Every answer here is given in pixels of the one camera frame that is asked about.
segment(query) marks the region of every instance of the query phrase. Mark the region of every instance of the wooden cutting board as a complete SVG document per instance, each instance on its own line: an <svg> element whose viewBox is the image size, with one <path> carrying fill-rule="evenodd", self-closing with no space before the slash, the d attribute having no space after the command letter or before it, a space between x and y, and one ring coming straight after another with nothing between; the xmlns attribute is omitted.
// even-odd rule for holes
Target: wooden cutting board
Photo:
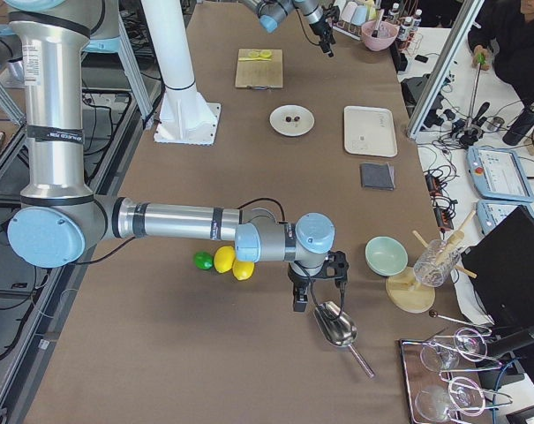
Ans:
<svg viewBox="0 0 534 424"><path fill-rule="evenodd" d="M237 54L236 88L282 88L282 50L271 49L271 60L240 62L240 57L249 57L251 50L239 49Z"/></svg>

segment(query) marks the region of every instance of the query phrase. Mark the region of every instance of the blue cable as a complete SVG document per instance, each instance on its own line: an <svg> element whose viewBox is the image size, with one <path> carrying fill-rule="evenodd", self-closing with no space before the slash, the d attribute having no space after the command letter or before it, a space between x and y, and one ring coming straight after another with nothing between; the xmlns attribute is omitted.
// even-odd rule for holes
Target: blue cable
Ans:
<svg viewBox="0 0 534 424"><path fill-rule="evenodd" d="M514 365L514 362L516 362L517 360L518 358L513 358L500 370L500 372L498 373L498 377L496 378L496 383L494 384L494 391L498 391L498 389L500 388L500 382L502 381L502 377L504 376L506 371L508 371L508 368ZM496 393L493 394L493 400L492 400L493 405L494 405L495 400L496 400ZM493 424L496 424L496 408L492 409L492 413L493 413Z"/></svg>

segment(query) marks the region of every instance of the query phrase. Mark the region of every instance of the brown tabletop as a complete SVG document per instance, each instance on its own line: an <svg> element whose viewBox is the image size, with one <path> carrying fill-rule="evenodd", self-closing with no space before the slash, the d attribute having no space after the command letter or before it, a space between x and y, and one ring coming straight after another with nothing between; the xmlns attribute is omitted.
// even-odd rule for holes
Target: brown tabletop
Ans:
<svg viewBox="0 0 534 424"><path fill-rule="evenodd" d="M296 14L266 34L241 4L198 4L188 38L199 91L222 104L215 144L157 144L146 132L121 195L225 208L270 196L290 221L329 216L334 250L350 263L346 302L356 346L376 377L325 340L311 306L292 312L286 264L259 263L238 282L192 264L195 252L226 242L145 238L87 271L26 422L407 422L397 340L427 338L445 323L395 307L384 278L365 263L372 237L400 240L413 264L422 248L411 230L438 234L417 148L403 135L408 116L389 54L335 34L328 58L306 41ZM282 49L284 88L235 89L240 48ZM283 104L309 109L313 129L297 138L275 132L268 117ZM344 151L348 105L392 111L396 157ZM393 164L396 189L363 189L362 162ZM94 256L116 244L100 244ZM319 300L339 302L332 282L316 287ZM434 307L458 314L452 284L437 290Z"/></svg>

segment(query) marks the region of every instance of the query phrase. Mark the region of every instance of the black monitor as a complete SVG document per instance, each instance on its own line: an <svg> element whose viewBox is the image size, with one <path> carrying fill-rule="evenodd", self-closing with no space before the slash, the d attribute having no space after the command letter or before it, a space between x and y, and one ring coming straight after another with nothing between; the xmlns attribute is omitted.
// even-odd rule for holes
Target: black monitor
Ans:
<svg viewBox="0 0 534 424"><path fill-rule="evenodd" d="M534 325L534 218L519 207L463 256L471 282L496 328ZM534 345L515 352L534 383Z"/></svg>

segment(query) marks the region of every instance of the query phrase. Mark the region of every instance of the mint green bowl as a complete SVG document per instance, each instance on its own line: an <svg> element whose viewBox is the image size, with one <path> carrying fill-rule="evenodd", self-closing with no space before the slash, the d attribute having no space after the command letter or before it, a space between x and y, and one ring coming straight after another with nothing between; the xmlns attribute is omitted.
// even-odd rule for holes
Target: mint green bowl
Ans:
<svg viewBox="0 0 534 424"><path fill-rule="evenodd" d="M408 253L400 242L390 237L375 237L365 249L366 263L380 276L395 276L406 269Z"/></svg>

